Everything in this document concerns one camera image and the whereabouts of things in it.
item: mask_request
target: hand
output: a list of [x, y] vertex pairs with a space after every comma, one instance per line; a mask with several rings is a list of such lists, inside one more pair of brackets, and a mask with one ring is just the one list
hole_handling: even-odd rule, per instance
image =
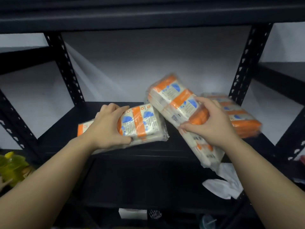
[[121, 115], [127, 109], [129, 109], [129, 106], [120, 108], [114, 103], [104, 104], [96, 114], [92, 125], [81, 136], [90, 142], [93, 150], [107, 149], [122, 144], [129, 145], [132, 138], [119, 134], [116, 127]]
[[204, 97], [195, 97], [195, 100], [204, 104], [208, 109], [210, 117], [202, 125], [190, 123], [181, 124], [180, 128], [202, 136], [210, 145], [224, 148], [232, 140], [240, 139], [234, 130], [229, 116], [222, 110], [221, 105], [216, 100]]

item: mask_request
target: white cloth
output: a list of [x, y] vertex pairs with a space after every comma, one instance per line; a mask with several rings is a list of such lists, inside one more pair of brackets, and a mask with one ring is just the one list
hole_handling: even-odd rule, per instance
[[220, 179], [208, 179], [202, 184], [205, 188], [223, 199], [230, 199], [231, 197], [237, 199], [243, 190], [236, 171], [231, 163], [221, 163], [217, 172]]

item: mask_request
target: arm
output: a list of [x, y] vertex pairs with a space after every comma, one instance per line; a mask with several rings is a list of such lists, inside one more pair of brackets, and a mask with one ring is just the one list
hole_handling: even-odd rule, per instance
[[203, 125], [185, 123], [181, 128], [225, 151], [266, 228], [304, 228], [305, 193], [238, 137], [217, 101], [196, 100], [208, 109], [210, 118]]
[[86, 160], [98, 148], [130, 144], [116, 129], [129, 106], [103, 105], [93, 124], [32, 175], [0, 198], [0, 229], [51, 227], [67, 201]]

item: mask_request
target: package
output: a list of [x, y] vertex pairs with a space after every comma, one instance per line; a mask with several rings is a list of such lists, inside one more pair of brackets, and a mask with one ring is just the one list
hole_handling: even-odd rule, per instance
[[[185, 88], [174, 74], [164, 77], [151, 85], [147, 90], [147, 100], [178, 128], [184, 122], [201, 125], [209, 118], [208, 110], [199, 104], [196, 96]], [[224, 152], [210, 146], [195, 133], [179, 129], [180, 134], [205, 168], [217, 171]]]
[[202, 93], [201, 96], [220, 103], [241, 138], [257, 136], [260, 133], [262, 124], [225, 94], [212, 92]]
[[[78, 125], [78, 136], [83, 134], [94, 120]], [[114, 146], [109, 149], [99, 149], [93, 154], [115, 149], [154, 142], [167, 141], [169, 136], [163, 117], [151, 104], [144, 104], [126, 110], [117, 123], [117, 130], [123, 136], [131, 136], [129, 145]]]

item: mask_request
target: plastic wrap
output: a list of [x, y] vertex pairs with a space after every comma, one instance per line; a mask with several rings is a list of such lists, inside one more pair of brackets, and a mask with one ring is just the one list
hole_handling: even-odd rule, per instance
[[[78, 136], [83, 134], [93, 121], [79, 124]], [[126, 147], [154, 141], [167, 141], [169, 138], [164, 118], [151, 104], [144, 104], [126, 110], [117, 123], [117, 130], [123, 136], [131, 136], [132, 142], [129, 145], [96, 150], [93, 154], [115, 149], [124, 149]]]
[[[201, 125], [209, 118], [208, 110], [194, 99], [196, 95], [183, 86], [174, 74], [151, 85], [146, 96], [147, 100], [176, 128], [187, 121]], [[179, 132], [200, 160], [201, 165], [217, 171], [224, 152], [210, 146], [195, 133], [182, 129]]]
[[229, 115], [232, 125], [241, 138], [257, 136], [260, 133], [262, 124], [227, 95], [212, 92], [202, 93], [201, 96], [217, 100], [222, 105], [223, 110]]

